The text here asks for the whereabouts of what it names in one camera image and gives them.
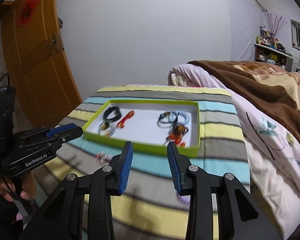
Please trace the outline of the person left hand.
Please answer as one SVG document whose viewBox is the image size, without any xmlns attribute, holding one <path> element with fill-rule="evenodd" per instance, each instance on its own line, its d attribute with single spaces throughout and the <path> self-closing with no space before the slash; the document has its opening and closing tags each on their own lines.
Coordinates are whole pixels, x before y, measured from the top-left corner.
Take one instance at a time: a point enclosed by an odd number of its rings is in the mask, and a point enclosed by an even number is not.
<svg viewBox="0 0 300 240">
<path fill-rule="evenodd" d="M 21 176 L 22 192 L 20 193 L 21 198 L 24 200 L 32 200 L 37 194 L 36 179 L 34 177 L 34 172 L 30 171 Z M 4 197 L 7 201 L 13 202 L 13 198 L 10 196 L 9 192 L 15 192 L 16 187 L 10 178 L 4 177 L 0 178 L 0 195 Z"/>
</svg>

